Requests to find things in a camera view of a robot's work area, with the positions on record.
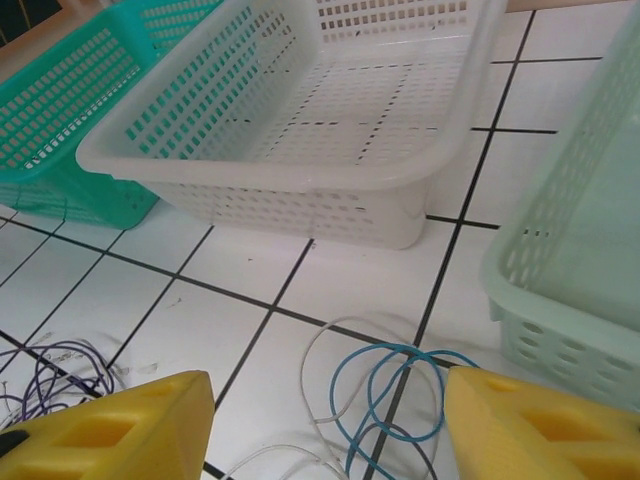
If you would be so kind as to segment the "teal plastic basket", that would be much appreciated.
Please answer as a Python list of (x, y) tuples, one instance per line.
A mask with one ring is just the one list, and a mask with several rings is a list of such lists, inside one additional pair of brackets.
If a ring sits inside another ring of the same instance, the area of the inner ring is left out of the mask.
[(223, 0), (125, 0), (0, 84), (0, 205), (116, 229), (157, 202), (134, 181), (83, 170), (80, 141)]

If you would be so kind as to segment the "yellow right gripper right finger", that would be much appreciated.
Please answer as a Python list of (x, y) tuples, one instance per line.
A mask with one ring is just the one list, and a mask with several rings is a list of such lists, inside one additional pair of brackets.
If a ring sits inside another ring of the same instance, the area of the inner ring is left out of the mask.
[(450, 370), (460, 480), (640, 480), (640, 414), (473, 367)]

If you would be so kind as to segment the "white plastic basket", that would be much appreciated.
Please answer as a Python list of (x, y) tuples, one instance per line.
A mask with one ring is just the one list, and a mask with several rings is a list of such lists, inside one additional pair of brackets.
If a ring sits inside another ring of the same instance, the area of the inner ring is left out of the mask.
[(389, 249), (424, 230), (509, 0), (224, 0), (81, 141), (193, 217)]

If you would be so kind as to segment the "pale green plastic basket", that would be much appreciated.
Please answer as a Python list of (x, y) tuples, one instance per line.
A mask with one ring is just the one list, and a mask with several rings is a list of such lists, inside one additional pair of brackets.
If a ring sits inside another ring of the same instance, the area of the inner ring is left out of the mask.
[(640, 2), (486, 251), (501, 351), (640, 412)]

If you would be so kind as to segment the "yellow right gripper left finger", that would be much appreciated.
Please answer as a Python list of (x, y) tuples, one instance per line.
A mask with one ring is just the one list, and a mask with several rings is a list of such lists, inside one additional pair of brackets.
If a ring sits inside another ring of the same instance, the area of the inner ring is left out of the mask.
[(0, 431), (0, 480), (200, 480), (213, 424), (193, 370)]

